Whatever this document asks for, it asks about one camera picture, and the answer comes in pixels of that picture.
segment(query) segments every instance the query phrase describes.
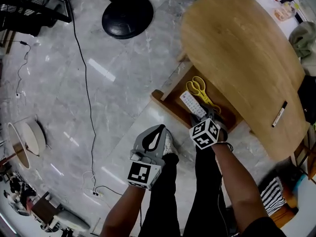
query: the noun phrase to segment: wire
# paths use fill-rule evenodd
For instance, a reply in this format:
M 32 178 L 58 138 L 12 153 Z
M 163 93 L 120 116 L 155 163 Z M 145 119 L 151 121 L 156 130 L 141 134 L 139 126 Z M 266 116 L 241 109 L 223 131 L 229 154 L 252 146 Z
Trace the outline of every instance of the wire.
M 7 41 L 10 41 L 10 42 L 21 42 L 19 40 L 1 40 L 0 42 L 7 42 Z
M 139 225 L 140 225 L 140 229 L 142 229 L 142 222 L 143 222 L 143 219 L 142 219 L 142 205 L 140 205 L 140 222 L 139 222 Z
M 117 192 L 113 191 L 112 189 L 110 189 L 109 187 L 106 187 L 106 186 L 104 186 L 104 185 L 100 185 L 100 186 L 96 187 L 96 188 L 94 189 L 96 193 L 97 193 L 97 188 L 99 188 L 99 187 L 107 188 L 108 190 L 110 190 L 110 191 L 112 191 L 112 192 L 114 192 L 115 194 L 118 194 L 118 195 L 120 195 L 120 196 L 123 195 L 123 194 L 120 194 L 120 193 L 117 193 Z
M 35 155 L 35 156 L 37 156 L 37 157 L 40 157 L 39 155 L 36 155 L 36 154 L 34 154 L 31 150 L 29 150 L 29 146 L 28 146 L 28 144 L 26 144 L 26 142 L 25 142 L 24 147 L 25 147 L 25 149 L 26 149 L 28 152 L 30 152 L 31 154 L 33 154 L 33 155 Z
M 92 178 L 94 179 L 94 184 L 93 184 L 93 190 L 92 192 L 96 192 L 97 193 L 97 188 L 99 187 L 104 187 L 112 192 L 114 192 L 115 194 L 118 194 L 120 196 L 122 196 L 122 194 L 120 193 L 117 193 L 116 191 L 110 189 L 109 187 L 105 186 L 105 185 L 100 185 L 98 187 L 95 187 L 95 184 L 96 184 L 96 178 L 95 178 L 95 173 L 94 173 L 94 170 L 93 170 L 93 148 L 94 148 L 94 142 L 95 142 L 95 138 L 97 136 L 96 132 L 95 132 L 95 129 L 94 129 L 94 125 L 93 125 L 93 120 L 92 120 L 92 109 L 91 109 L 91 102 L 90 102 L 90 97 L 89 97 L 89 91 L 88 91 L 88 84 L 87 84 L 87 65 L 84 61 L 84 58 L 83 58 L 83 55 L 82 55 L 82 51 L 81 51 L 81 47 L 80 47 L 80 44 L 79 44 L 79 41 L 78 41 L 78 38 L 77 38 L 77 35 L 76 35 L 76 26 L 75 26 L 75 17 L 74 17 L 74 13 L 73 13 L 73 8 L 71 6 L 71 3 L 69 2 L 69 6 L 70 6 L 70 12 L 71 12 L 71 16 L 72 16 L 72 20 L 73 20 L 73 26 L 74 26 L 74 35 L 75 35 L 75 39 L 76 39 L 76 42 L 78 44 L 78 48 L 79 48 L 79 52 L 80 52 L 80 55 L 81 55 L 81 59 L 82 59 L 82 62 L 84 64 L 84 71 L 85 71 L 85 74 L 84 74 L 84 77 L 85 77 L 85 89 L 86 89 L 86 92 L 87 92 L 87 96 L 88 96 L 88 101 L 89 101 L 89 108 L 90 108 L 90 120 L 91 120 L 91 125 L 92 125 L 92 129 L 93 129 L 93 133 L 94 133 L 94 138 L 93 138 L 93 142 L 92 142 L 92 147 L 91 147 L 91 158 L 92 158 L 92 163 L 91 163 L 91 172 L 93 174 Z M 140 228 L 142 228 L 142 208 L 140 208 Z
M 71 196 L 72 194 L 77 193 L 78 191 L 81 191 L 81 190 L 83 189 L 83 186 L 84 186 L 84 175 L 85 175 L 86 173 L 89 173 L 89 172 L 92 173 L 92 171 L 89 170 L 89 171 L 86 171 L 85 173 L 82 174 L 82 185 L 81 185 L 81 188 L 80 188 L 80 189 L 74 191 L 74 192 L 71 193 L 70 195 L 60 195 L 60 196 L 63 197 L 63 198 L 67 198 L 67 197 Z
M 76 42 L 78 44 L 78 48 L 79 48 L 79 52 L 80 52 L 80 55 L 81 55 L 82 62 L 84 64 L 85 89 L 86 89 L 87 96 L 88 96 L 89 108 L 90 108 L 90 120 L 91 120 L 91 125 L 92 125 L 92 129 L 93 129 L 93 133 L 94 133 L 94 138 L 93 138 L 92 147 L 91 147 L 91 158 L 92 158 L 91 171 L 93 173 L 93 179 L 94 179 L 94 184 L 93 184 L 93 192 L 94 192 L 95 191 L 95 184 L 96 184 L 97 180 L 95 179 L 95 174 L 94 174 L 94 170 L 93 170 L 93 160 L 94 160 L 93 159 L 93 148 L 94 148 L 94 142 L 95 142 L 95 138 L 96 138 L 97 134 L 95 132 L 93 121 L 92 121 L 92 109 L 91 109 L 91 102 L 90 102 L 89 91 L 88 91 L 88 84 L 87 84 L 87 65 L 86 65 L 86 63 L 84 61 L 84 58 L 83 58 L 83 55 L 82 55 L 82 51 L 81 51 L 81 47 L 80 47 L 80 44 L 79 44 L 79 41 L 78 41 L 78 38 L 77 38 L 77 35 L 76 35 L 75 17 L 74 17 L 73 8 L 72 8 L 70 2 L 69 2 L 69 6 L 70 6 L 70 12 L 71 12 L 72 20 L 73 20 L 75 39 L 76 39 Z
M 24 55 L 24 60 L 26 61 L 18 70 L 18 77 L 19 77 L 19 82 L 18 82 L 18 85 L 16 86 L 16 90 L 15 90 L 15 94 L 17 95 L 18 94 L 18 88 L 19 88 L 19 85 L 20 85 L 20 82 L 22 80 L 22 78 L 20 77 L 20 70 L 23 68 L 23 66 L 25 66 L 27 63 L 28 63 L 28 56 L 29 56 L 29 52 L 31 51 L 31 46 L 29 44 L 27 44 L 26 42 L 23 42 L 23 41 L 19 41 L 22 45 L 27 45 L 30 49 L 29 51 L 26 52 L 26 54 Z

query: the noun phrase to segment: wooden table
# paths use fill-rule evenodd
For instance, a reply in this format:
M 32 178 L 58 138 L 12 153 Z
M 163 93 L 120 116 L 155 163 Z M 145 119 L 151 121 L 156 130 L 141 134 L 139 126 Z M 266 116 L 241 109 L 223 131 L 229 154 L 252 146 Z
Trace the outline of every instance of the wooden table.
M 297 94 L 304 71 L 271 16 L 255 0 L 197 0 L 184 14 L 181 37 L 196 69 L 240 113 L 269 156 L 290 156 L 309 126 Z

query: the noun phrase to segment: white remote control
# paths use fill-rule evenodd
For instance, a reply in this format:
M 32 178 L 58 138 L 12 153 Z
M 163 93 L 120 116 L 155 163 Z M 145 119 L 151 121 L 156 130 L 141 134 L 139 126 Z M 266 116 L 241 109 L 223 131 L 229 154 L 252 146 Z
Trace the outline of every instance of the white remote control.
M 187 90 L 180 96 L 182 102 L 189 110 L 200 119 L 206 115 L 206 111 L 199 105 L 198 101 Z

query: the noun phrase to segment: gray marble floor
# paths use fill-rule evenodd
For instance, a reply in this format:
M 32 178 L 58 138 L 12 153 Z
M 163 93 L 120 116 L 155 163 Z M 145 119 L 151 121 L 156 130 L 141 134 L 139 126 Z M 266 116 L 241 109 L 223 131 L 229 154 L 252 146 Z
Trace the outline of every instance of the gray marble floor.
M 180 152 L 177 192 L 180 228 L 184 228 L 196 190 L 195 151 L 188 130 L 150 101 L 150 93 L 166 88 L 181 70 L 176 62 L 180 53 L 180 23 L 185 9 L 195 0 L 150 0 L 155 17 L 149 28 L 132 39 L 109 37 L 101 26 L 107 0 L 72 0 L 78 39 L 87 63 L 87 82 L 96 128 L 94 170 L 97 185 L 123 193 L 127 187 L 129 150 L 136 136 L 146 128 L 164 123 L 172 132 Z M 100 188 L 103 196 L 90 197 L 91 146 L 93 131 L 85 92 L 84 66 L 73 35 L 72 23 L 57 22 L 42 28 L 40 36 L 17 34 L 15 40 L 31 46 L 29 60 L 20 76 L 27 47 L 14 43 L 4 59 L 0 90 L 1 122 L 6 125 L 38 116 L 43 125 L 47 148 L 40 157 L 29 155 L 31 168 L 13 161 L 19 172 L 42 195 L 50 191 L 65 207 L 83 218 L 92 228 L 106 215 L 119 195 Z M 243 122 L 231 134 L 234 153 L 256 181 L 272 167 L 258 140 Z M 143 215 L 149 205 L 146 192 Z M 139 232 L 135 225 L 133 234 Z

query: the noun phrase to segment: white wall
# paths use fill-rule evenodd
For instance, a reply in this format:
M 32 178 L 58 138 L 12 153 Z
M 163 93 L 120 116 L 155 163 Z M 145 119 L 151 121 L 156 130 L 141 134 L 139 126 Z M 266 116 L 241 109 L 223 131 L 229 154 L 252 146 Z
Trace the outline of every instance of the white wall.
M 305 177 L 297 191 L 299 211 L 282 231 L 287 237 L 306 237 L 316 226 L 316 184 Z
M 49 234 L 40 228 L 40 223 L 34 219 L 34 216 L 26 217 L 17 214 L 8 204 L 3 195 L 3 191 L 10 192 L 9 182 L 6 184 L 0 182 L 0 211 L 15 231 L 23 237 L 60 237 L 61 233 Z

